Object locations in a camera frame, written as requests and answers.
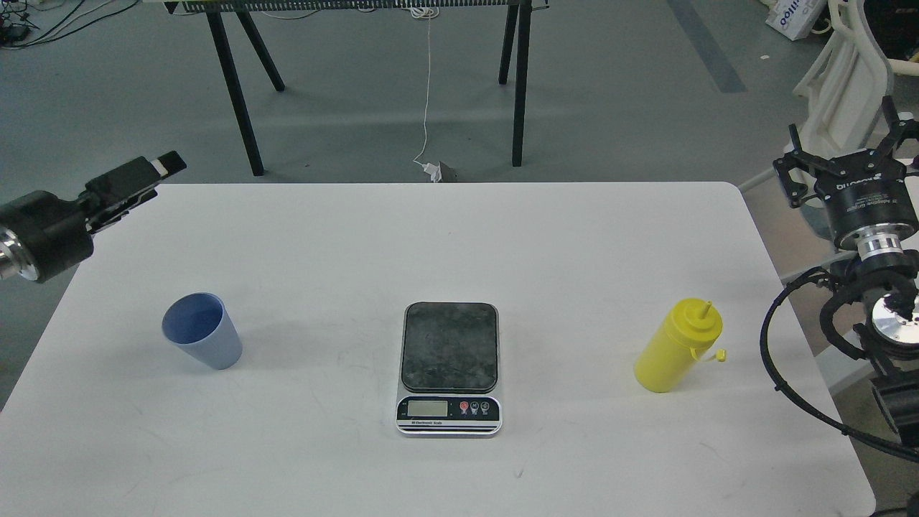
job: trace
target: white cable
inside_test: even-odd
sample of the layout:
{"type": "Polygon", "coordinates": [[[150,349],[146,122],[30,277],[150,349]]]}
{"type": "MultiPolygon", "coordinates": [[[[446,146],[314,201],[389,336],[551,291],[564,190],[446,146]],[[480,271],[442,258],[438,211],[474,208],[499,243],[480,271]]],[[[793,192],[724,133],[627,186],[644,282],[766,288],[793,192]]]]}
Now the white cable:
{"type": "Polygon", "coordinates": [[[55,36],[61,34],[61,32],[63,32],[64,29],[67,29],[68,27],[70,27],[71,25],[73,25],[73,23],[74,23],[76,20],[78,20],[78,19],[80,19],[80,18],[82,18],[82,17],[88,15],[89,13],[92,13],[92,12],[94,12],[94,11],[97,11],[97,10],[101,9],[102,7],[107,6],[108,4],[114,4],[115,1],[116,1],[116,0],[107,0],[106,2],[104,2],[104,3],[102,3],[102,4],[99,4],[98,6],[95,6],[95,7],[93,7],[92,9],[89,9],[88,11],[86,11],[85,13],[83,13],[82,15],[80,15],[80,16],[78,16],[78,17],[76,17],[76,18],[74,18],[74,19],[68,21],[68,22],[65,23],[64,25],[58,27],[56,30],[54,30],[54,33],[53,33],[53,34],[48,34],[47,36],[45,36],[45,38],[54,38],[55,36]]]}
{"type": "Polygon", "coordinates": [[[414,19],[432,19],[440,16],[440,7],[403,7],[414,19]]]}
{"type": "Polygon", "coordinates": [[[314,14],[316,14],[316,13],[318,13],[318,12],[319,12],[319,9],[316,9],[315,11],[310,11],[309,13],[306,13],[305,15],[303,15],[303,16],[301,16],[301,17],[276,17],[275,15],[269,15],[269,14],[266,13],[266,12],[262,12],[262,14],[265,15],[265,16],[267,16],[267,17],[269,17],[269,18],[274,18],[274,19],[304,19],[304,18],[306,18],[306,17],[311,17],[312,15],[314,15],[314,14]]]}
{"type": "Polygon", "coordinates": [[[427,148],[427,106],[431,101],[431,18],[427,19],[427,90],[425,92],[425,143],[421,146],[421,152],[418,153],[418,156],[412,160],[421,168],[425,168],[425,165],[418,161],[418,158],[425,153],[427,148]]]}
{"type": "Polygon", "coordinates": [[[39,6],[32,6],[32,8],[35,9],[36,11],[50,11],[52,9],[62,7],[66,2],[67,0],[61,0],[61,2],[57,6],[50,6],[50,7],[44,7],[44,8],[41,8],[39,6]]]}

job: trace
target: kitchen scale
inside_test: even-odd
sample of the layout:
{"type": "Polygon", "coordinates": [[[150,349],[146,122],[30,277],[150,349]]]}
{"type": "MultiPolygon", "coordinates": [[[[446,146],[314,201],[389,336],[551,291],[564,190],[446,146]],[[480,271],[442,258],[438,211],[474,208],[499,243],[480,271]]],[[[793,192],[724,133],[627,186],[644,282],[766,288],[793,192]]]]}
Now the kitchen scale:
{"type": "Polygon", "coordinates": [[[489,304],[405,309],[396,426],[412,436],[491,436],[501,428],[498,313],[489,304]]]}

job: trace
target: power adapter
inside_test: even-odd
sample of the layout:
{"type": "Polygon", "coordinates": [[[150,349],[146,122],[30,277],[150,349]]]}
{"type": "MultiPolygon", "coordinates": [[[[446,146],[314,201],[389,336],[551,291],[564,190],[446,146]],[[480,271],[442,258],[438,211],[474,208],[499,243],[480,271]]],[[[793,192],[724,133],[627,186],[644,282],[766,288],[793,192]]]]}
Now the power adapter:
{"type": "Polygon", "coordinates": [[[448,167],[444,162],[437,162],[437,165],[428,162],[422,165],[421,168],[431,177],[431,183],[457,183],[460,181],[457,171],[448,167]]]}

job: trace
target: white box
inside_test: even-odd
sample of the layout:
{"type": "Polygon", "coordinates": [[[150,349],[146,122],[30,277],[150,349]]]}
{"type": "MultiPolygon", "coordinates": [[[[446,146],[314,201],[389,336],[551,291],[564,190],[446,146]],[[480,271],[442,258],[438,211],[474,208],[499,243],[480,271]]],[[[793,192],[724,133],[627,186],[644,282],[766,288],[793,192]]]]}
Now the white box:
{"type": "Polygon", "coordinates": [[[766,24],[789,40],[807,38],[825,6],[826,0],[778,0],[769,9],[766,24]]]}

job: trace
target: plastic cup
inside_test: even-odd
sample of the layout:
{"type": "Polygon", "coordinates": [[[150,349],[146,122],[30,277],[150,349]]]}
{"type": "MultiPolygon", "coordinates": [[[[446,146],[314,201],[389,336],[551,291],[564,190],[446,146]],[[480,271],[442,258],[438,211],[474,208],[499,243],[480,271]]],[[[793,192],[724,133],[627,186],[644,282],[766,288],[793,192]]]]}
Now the plastic cup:
{"type": "Polygon", "coordinates": [[[211,293],[189,294],[172,304],[163,316],[163,335],[214,370],[233,366],[243,354],[223,301],[211,293]]]}

